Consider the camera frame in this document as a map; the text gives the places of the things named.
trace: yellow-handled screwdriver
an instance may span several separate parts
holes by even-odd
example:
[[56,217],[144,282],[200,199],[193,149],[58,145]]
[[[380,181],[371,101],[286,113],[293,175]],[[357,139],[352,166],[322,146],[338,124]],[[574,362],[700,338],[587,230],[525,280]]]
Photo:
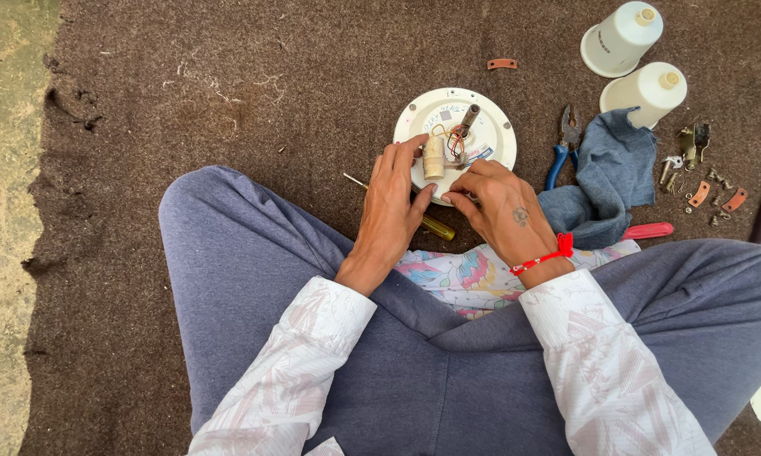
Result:
[[[369,190],[369,186],[366,185],[365,183],[355,179],[354,177],[350,176],[347,173],[342,173],[342,174],[344,174],[344,176],[347,179],[363,187],[365,190]],[[434,220],[433,218],[429,217],[426,214],[422,215],[422,223],[420,223],[420,226],[430,231],[431,233],[436,234],[440,238],[445,239],[446,241],[453,239],[453,235],[456,234],[453,231],[453,229],[451,229],[449,226],[446,226],[440,222],[437,222],[436,220]]]

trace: white patterned shirt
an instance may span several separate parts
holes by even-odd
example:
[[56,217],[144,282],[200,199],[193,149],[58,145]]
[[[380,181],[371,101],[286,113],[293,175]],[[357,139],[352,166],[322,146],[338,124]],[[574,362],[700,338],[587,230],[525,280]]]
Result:
[[[518,297],[544,349],[576,456],[715,454],[656,358],[586,269]],[[333,374],[375,312],[356,291],[312,278],[189,454],[299,455],[321,422]],[[307,456],[343,456],[334,438]]]

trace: blue sweatpants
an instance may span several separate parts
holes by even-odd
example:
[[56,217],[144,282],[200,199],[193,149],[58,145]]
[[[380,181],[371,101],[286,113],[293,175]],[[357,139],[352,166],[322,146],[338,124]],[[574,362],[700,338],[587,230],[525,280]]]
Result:
[[[192,388],[192,431],[213,414],[284,309],[353,243],[240,172],[177,179],[159,212]],[[710,441],[761,385],[761,246],[662,244],[593,271]],[[571,455],[542,349],[519,305],[459,317],[392,272],[333,381],[305,451]]]

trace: cuff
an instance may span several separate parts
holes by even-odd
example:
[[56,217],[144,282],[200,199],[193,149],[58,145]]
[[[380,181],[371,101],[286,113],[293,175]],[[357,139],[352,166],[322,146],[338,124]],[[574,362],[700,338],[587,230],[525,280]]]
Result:
[[316,276],[296,295],[279,325],[309,342],[349,354],[376,308],[357,291]]
[[544,350],[558,350],[625,323],[588,269],[544,282],[519,301]]

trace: red thread bracelet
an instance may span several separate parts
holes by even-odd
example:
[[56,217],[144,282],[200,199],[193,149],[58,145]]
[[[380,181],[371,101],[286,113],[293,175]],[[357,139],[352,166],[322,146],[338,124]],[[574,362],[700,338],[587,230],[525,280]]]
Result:
[[538,264],[541,264],[543,261],[550,260],[552,258],[556,258],[557,256],[565,256],[567,258],[571,258],[571,245],[574,241],[574,238],[572,237],[571,233],[558,233],[558,251],[550,253],[548,255],[544,255],[540,258],[536,258],[534,260],[527,261],[524,264],[518,264],[517,266],[513,266],[512,269],[510,269],[510,272],[512,275],[517,276],[518,274],[523,273],[529,268],[532,268]]

